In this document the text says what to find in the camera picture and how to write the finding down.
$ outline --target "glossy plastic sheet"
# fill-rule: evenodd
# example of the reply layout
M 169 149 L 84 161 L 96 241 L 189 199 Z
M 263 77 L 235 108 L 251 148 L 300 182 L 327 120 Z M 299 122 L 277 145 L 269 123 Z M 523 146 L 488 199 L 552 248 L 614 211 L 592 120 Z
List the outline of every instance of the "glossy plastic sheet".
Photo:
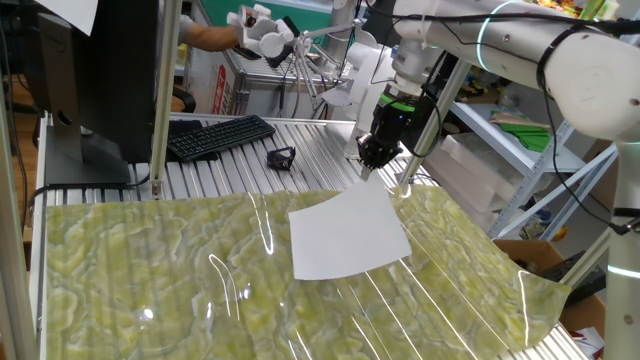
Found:
M 48 208 L 47 358 L 494 359 L 556 324 L 568 289 L 433 187 L 390 190 L 411 256 L 294 281 L 287 214 L 335 194 Z

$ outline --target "cardboard box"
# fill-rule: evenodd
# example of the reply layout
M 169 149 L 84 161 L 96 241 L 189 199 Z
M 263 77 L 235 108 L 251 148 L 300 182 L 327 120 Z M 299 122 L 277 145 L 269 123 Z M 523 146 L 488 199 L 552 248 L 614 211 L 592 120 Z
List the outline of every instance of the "cardboard box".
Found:
M 546 241 L 495 240 L 494 244 L 511 260 L 535 263 L 540 274 L 564 261 L 564 258 Z M 604 339 L 606 307 L 595 295 L 567 307 L 560 316 L 560 323 L 569 331 L 594 327 Z

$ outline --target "aluminum slotted table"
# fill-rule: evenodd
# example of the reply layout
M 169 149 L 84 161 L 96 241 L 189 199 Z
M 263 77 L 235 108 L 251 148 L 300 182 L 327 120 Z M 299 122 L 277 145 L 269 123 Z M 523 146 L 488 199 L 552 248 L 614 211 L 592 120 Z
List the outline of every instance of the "aluminum slotted table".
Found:
M 211 125 L 234 117 L 215 115 L 172 114 L 174 120 L 199 120 L 203 125 Z M 335 121 L 268 119 L 277 132 L 266 138 L 223 151 L 218 161 L 194 161 L 186 164 L 168 163 L 163 180 L 165 199 L 189 197 L 217 197 L 239 192 L 273 193 L 282 190 L 303 192 L 309 190 L 347 189 L 359 179 L 360 164 L 336 154 L 336 144 L 324 131 Z M 46 125 L 43 119 L 40 132 L 40 148 L 46 148 Z M 267 152 L 294 146 L 297 156 L 290 173 L 274 171 L 267 167 Z M 36 187 L 44 185 L 45 152 L 38 154 Z M 381 175 L 388 186 L 397 184 L 396 174 L 407 166 L 403 159 L 387 165 Z M 132 179 L 140 181 L 149 173 L 148 164 L 129 166 Z M 419 174 L 427 175 L 420 168 Z M 427 176 L 417 176 L 415 183 L 436 186 Z M 33 245 L 31 255 L 31 278 L 29 283 L 30 301 L 37 329 L 37 343 L 40 358 L 46 359 L 46 243 L 45 209 L 47 206 L 81 203 L 149 201 L 150 185 L 146 183 L 132 190 L 54 190 L 48 191 L 35 200 L 33 211 Z M 587 359 L 575 342 L 562 328 L 556 326 L 542 343 L 519 354 L 504 354 L 498 359 L 518 360 L 573 360 Z

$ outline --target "person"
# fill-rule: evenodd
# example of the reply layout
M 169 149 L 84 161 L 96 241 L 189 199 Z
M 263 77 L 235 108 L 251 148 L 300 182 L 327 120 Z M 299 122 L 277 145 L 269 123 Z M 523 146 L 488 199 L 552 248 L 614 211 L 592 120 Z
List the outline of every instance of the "person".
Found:
M 162 31 L 164 23 L 164 0 L 158 0 L 158 30 Z M 235 28 L 227 27 L 205 27 L 195 23 L 186 15 L 180 16 L 180 30 L 178 33 L 178 45 L 188 46 L 204 51 L 225 51 L 238 45 Z

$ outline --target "monitor stand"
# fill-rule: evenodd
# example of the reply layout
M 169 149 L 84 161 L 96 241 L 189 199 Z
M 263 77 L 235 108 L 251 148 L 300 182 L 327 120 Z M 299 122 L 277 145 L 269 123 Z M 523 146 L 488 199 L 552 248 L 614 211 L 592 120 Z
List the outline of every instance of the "monitor stand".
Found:
M 45 175 L 47 185 L 126 185 L 131 181 L 129 166 L 120 148 L 97 134 L 81 136 L 81 159 L 69 156 L 64 140 L 47 126 Z
M 120 148 L 97 134 L 81 134 L 73 27 L 55 15 L 39 16 L 53 120 L 47 127 L 45 183 L 102 187 L 130 183 Z

